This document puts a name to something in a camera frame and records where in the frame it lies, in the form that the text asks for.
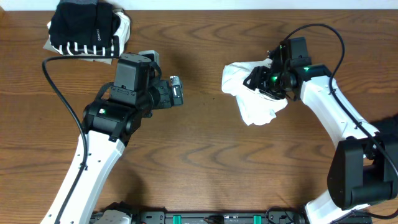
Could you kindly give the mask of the white printed t-shirt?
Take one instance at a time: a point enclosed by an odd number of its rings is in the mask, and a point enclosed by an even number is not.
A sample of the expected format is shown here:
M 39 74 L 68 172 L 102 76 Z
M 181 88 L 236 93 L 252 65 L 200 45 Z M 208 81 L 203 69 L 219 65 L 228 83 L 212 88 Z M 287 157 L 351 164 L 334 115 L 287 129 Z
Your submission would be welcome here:
M 262 126 L 276 118 L 276 112 L 284 109 L 288 101 L 273 100 L 263 95 L 259 90 L 250 90 L 243 85 L 244 79 L 257 66 L 271 67 L 272 60 L 265 59 L 256 62 L 234 62 L 223 69 L 221 90 L 236 97 L 239 111 L 243 121 L 249 126 L 255 124 Z

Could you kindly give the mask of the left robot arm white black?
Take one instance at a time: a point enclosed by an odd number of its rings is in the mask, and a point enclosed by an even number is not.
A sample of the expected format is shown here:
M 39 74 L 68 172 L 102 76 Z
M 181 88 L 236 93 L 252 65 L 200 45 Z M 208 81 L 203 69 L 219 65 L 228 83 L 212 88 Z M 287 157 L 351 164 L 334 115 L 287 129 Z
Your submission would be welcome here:
M 132 134 L 153 110 L 183 104 L 178 76 L 162 79 L 155 50 L 115 57 L 116 75 L 105 83 L 78 116 L 52 81 L 46 58 L 42 70 L 48 83 L 72 115 L 80 132 L 71 166 L 42 223 L 88 223 L 103 186 Z

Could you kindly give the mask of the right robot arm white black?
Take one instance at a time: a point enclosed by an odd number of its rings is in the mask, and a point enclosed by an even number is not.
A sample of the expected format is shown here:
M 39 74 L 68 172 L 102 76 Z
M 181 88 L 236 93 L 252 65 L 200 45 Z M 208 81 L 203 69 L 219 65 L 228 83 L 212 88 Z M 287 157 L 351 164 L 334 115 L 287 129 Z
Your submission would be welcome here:
M 270 52 L 270 67 L 254 67 L 243 84 L 272 101 L 289 92 L 307 105 L 329 134 L 335 154 L 327 190 L 305 206 L 308 223 L 336 223 L 397 197 L 397 137 L 369 124 L 338 88 L 324 64 L 313 64 L 303 37 L 285 39 Z

